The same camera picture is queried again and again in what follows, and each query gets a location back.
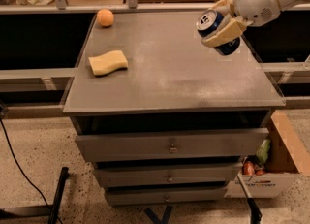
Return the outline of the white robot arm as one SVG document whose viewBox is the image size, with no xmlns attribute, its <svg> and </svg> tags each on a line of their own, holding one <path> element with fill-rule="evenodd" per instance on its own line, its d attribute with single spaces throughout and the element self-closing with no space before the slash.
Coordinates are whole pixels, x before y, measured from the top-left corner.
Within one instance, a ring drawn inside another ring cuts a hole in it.
<svg viewBox="0 0 310 224">
<path fill-rule="evenodd" d="M 310 0 L 220 0 L 210 11 L 223 16 L 222 23 L 201 39 L 209 47 L 216 48 L 240 37 L 248 26 L 261 27 L 293 6 Z"/>
</svg>

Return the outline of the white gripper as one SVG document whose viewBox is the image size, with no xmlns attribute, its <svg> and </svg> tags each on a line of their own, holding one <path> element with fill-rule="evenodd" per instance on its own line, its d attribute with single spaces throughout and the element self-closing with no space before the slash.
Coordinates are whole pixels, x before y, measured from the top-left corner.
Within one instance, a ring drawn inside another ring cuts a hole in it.
<svg viewBox="0 0 310 224">
<path fill-rule="evenodd" d="M 216 48 L 243 34 L 248 26 L 263 26 L 281 13 L 279 0 L 219 0 L 212 7 L 224 17 L 216 31 L 201 39 L 209 48 Z"/>
</svg>

